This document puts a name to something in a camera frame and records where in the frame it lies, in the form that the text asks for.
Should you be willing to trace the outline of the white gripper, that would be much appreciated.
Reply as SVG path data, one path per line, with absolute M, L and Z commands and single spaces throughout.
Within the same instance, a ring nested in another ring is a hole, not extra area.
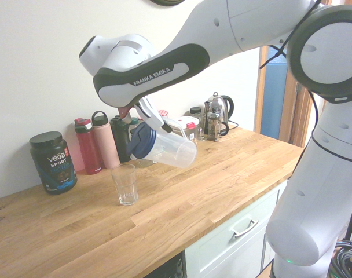
M 164 130 L 171 133 L 173 129 L 168 125 L 155 109 L 147 97 L 142 97 L 136 102 L 135 108 L 142 120 L 153 130 Z

